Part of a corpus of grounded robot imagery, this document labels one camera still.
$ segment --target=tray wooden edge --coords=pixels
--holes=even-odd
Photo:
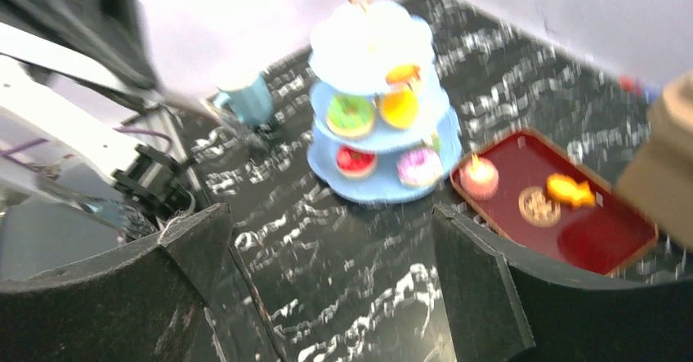
[[[578,169],[581,173],[583,173],[585,176],[587,176],[592,182],[595,184],[599,185],[603,190],[608,191],[611,196],[615,197],[617,200],[619,200],[621,203],[626,204],[629,208],[631,208],[635,213],[637,213],[640,218],[642,218],[643,221],[645,221],[647,224],[651,225],[652,228],[655,231],[655,234],[653,237],[647,241],[647,243],[643,244],[636,252],[634,252],[630,257],[626,258],[622,262],[620,262],[618,265],[616,265],[614,268],[610,269],[604,276],[613,276],[619,273],[620,270],[627,268],[631,264],[633,264],[635,261],[639,260],[642,256],[647,254],[659,241],[659,227],[654,223],[649,217],[647,217],[643,212],[635,208],[631,203],[626,201],[621,195],[615,193],[613,190],[611,190],[611,184],[602,178],[599,174],[596,172],[592,171],[590,168],[584,166],[583,164],[574,164],[571,160],[570,157],[568,156],[568,153],[565,152],[561,147],[550,141],[544,134],[539,132],[538,130],[532,128],[532,127],[525,127],[522,129],[517,129],[508,132],[504,136],[501,136],[499,139],[491,141],[489,143],[486,143],[483,145],[478,151],[474,152],[473,154],[478,154],[478,155],[483,155],[485,152],[491,150],[494,148],[496,145],[499,145],[500,143],[504,142],[507,140],[510,136],[516,135],[517,133],[521,133],[527,136],[532,136],[536,138],[537,140],[541,141],[545,146],[547,146],[550,150],[552,150],[556,155],[562,157],[566,161],[568,161],[570,164],[572,164],[576,169]],[[472,152],[469,152],[465,154],[459,162],[453,167],[453,169],[450,171],[449,174],[449,179],[450,183],[453,186],[453,189],[462,196],[464,201],[469,204],[474,212],[479,214],[481,218],[486,221],[486,223],[489,224],[489,226],[495,230],[499,235],[501,235],[504,238],[510,239],[513,241],[510,236],[503,231],[503,229],[487,214],[484,210],[481,209],[481,206],[478,204],[476,200],[474,200],[467,192],[462,189],[462,186],[457,184],[454,179],[454,174],[458,172],[461,166],[463,166],[465,163],[469,162],[469,160],[472,157]]]

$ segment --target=white backdrop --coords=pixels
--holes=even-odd
[[[229,65],[268,65],[304,47],[311,28],[344,0],[141,1],[154,66],[173,98],[194,102],[213,92]],[[665,83],[693,65],[693,0],[468,1],[615,73]],[[69,81],[56,85],[108,123],[128,115]],[[30,136],[0,123],[0,141]],[[54,156],[48,148],[32,155]]]

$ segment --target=blue mug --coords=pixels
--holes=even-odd
[[[272,95],[259,73],[245,83],[220,86],[210,106],[210,111],[226,125],[233,125],[229,121],[233,118],[248,127],[257,127],[269,122],[275,112]]]

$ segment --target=purple donut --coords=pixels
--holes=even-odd
[[[440,177],[443,164],[433,149],[419,147],[405,152],[397,161],[397,173],[408,185],[430,185]]]

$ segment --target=red tray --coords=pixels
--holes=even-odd
[[[612,194],[608,182],[572,164],[565,151],[536,131],[514,132],[478,154],[499,170],[498,193],[475,201],[462,189],[459,169],[471,155],[450,173],[453,187],[496,232],[518,244],[608,275],[640,258],[657,242],[654,223]],[[548,200],[546,180],[555,172],[577,182],[588,181],[597,206],[573,209]]]

